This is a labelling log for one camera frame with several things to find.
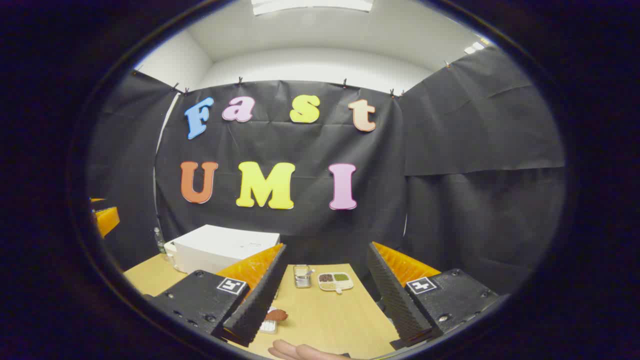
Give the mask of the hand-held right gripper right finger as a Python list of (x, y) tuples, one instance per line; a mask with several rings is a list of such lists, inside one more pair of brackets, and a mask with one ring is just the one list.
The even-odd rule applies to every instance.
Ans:
[(377, 242), (367, 266), (403, 347), (457, 330), (501, 298), (461, 269), (439, 271)]

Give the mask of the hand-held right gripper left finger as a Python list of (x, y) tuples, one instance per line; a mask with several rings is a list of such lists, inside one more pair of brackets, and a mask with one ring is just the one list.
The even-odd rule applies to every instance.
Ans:
[(196, 269), (145, 298), (174, 321), (246, 347), (265, 321), (287, 266), (288, 249), (280, 243), (217, 273)]

